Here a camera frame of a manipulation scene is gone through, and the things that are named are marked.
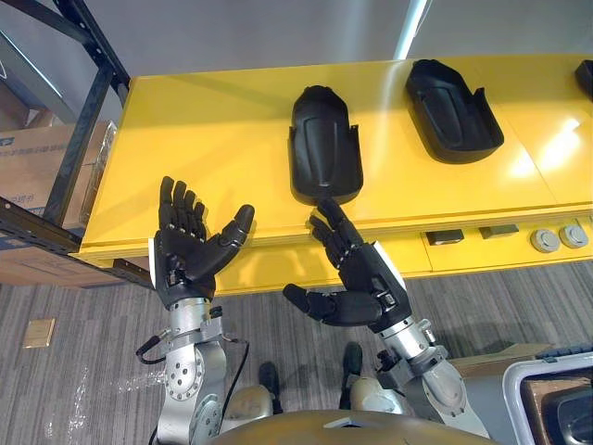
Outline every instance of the black shelf frame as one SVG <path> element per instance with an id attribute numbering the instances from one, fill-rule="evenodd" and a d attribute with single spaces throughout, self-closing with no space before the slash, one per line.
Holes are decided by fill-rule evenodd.
<path id="1" fill-rule="evenodd" d="M 79 251 L 82 239 L 61 227 L 107 91 L 113 88 L 123 105 L 130 87 L 129 74 L 83 0 L 54 0 L 59 14 L 36 0 L 0 1 L 79 42 L 97 66 L 43 216 L 0 197 L 0 232 L 103 273 L 152 288 L 149 272 L 126 260 L 115 259 L 113 267 L 101 269 L 70 257 L 70 253 Z"/>

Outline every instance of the yellow table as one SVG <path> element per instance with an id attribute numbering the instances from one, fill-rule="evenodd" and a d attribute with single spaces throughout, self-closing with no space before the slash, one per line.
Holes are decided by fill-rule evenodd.
<path id="1" fill-rule="evenodd" d="M 459 267 L 455 261 L 434 266 L 433 257 L 445 250 L 431 253 L 422 233 L 574 218 L 588 224 L 582 217 L 593 209 L 593 106 L 574 80 L 586 57 L 441 59 L 471 89 L 486 88 L 505 135 L 490 157 L 463 165 L 426 153 L 404 89 L 411 60 L 135 78 L 77 256 L 104 267 L 115 258 L 145 256 L 146 239 L 158 226 L 158 186 L 167 174 L 203 199 L 212 232 L 241 204 L 256 208 L 256 230 L 246 252 L 221 275 L 223 291 L 276 288 L 263 284 L 265 273 L 281 275 L 283 283 L 332 282 L 334 272 L 320 265 L 326 261 L 317 253 L 309 255 L 311 264 L 296 259 L 321 250 L 305 226 L 311 207 L 291 195 L 287 156 L 295 99 L 307 85 L 324 84 L 347 102 L 360 131 L 364 186 L 345 211 L 365 236 L 387 245 L 404 273 L 532 263 L 529 255 L 515 262 L 502 255 L 483 265 L 471 255 Z M 469 248 L 466 241 L 458 246 Z M 588 247 L 554 260 L 533 251 L 544 255 L 535 263 L 591 258 Z M 260 271 L 264 266 L 271 269 Z M 321 272 L 312 279 L 316 268 Z"/>

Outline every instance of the gray wall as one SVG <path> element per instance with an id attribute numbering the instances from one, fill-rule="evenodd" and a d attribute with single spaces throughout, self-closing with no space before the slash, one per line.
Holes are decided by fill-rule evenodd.
<path id="1" fill-rule="evenodd" d="M 87 0 L 133 75 L 393 56 L 407 0 Z M 435 0 L 410 57 L 593 52 L 593 0 Z M 2 29 L 78 112 L 95 73 L 82 48 L 0 4 Z M 110 92 L 102 117 L 117 120 Z"/>

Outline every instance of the black cable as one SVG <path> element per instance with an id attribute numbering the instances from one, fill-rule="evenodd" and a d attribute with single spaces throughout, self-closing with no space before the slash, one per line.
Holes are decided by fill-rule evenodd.
<path id="1" fill-rule="evenodd" d="M 138 348 L 138 350 L 136 351 L 136 357 L 138 357 L 138 360 L 143 363 L 143 364 L 157 364 L 157 363 L 161 363 L 165 360 L 165 357 L 160 357 L 158 359 L 155 360 L 148 360 L 144 358 L 144 355 L 149 352 L 151 349 L 153 349 L 158 343 L 160 343 L 160 336 L 152 336 L 151 338 L 149 338 L 146 343 L 144 345 L 142 345 L 140 348 Z"/>
<path id="2" fill-rule="evenodd" d="M 148 445 L 153 445 L 153 441 L 155 440 L 155 436 L 157 435 L 157 427 L 152 430 L 152 434 L 150 435 L 150 439 L 148 440 Z"/>
<path id="3" fill-rule="evenodd" d="M 231 400 L 231 396 L 233 395 L 234 386 L 237 384 L 237 380 L 239 379 L 239 375 L 241 375 L 241 371 L 243 371 L 243 366 L 247 360 L 247 355 L 249 354 L 249 342 L 247 340 L 243 340 L 240 338 L 225 338 L 225 340 L 230 341 L 231 343 L 245 343 L 245 352 L 243 353 L 243 359 L 241 360 L 241 364 L 239 364 L 239 369 L 237 369 L 236 374 L 234 375 L 233 383 L 229 388 L 229 392 L 226 395 L 226 399 L 224 400 L 224 405 L 222 406 L 222 416 L 221 416 L 221 426 L 222 420 L 224 420 L 224 414 L 226 413 L 226 408 L 229 405 L 229 401 Z"/>

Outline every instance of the floor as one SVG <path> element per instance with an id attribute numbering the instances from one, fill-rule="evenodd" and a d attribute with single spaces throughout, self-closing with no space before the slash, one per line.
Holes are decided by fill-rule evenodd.
<path id="1" fill-rule="evenodd" d="M 593 261 L 407 284 L 414 313 L 433 322 L 454 357 L 513 342 L 568 346 L 593 338 Z M 237 387 L 256 383 L 259 364 L 273 360 L 286 411 L 336 406 L 349 340 L 365 350 L 365 373 L 381 348 L 366 328 L 315 323 L 279 293 L 218 302 L 226 330 L 251 342 Z M 22 349 L 27 321 L 51 317 L 50 347 Z M 167 318 L 157 296 L 137 286 L 0 287 L 0 443 L 146 443 L 162 402 L 162 367 L 142 365 L 133 353 Z M 228 381 L 243 351 L 225 348 Z"/>

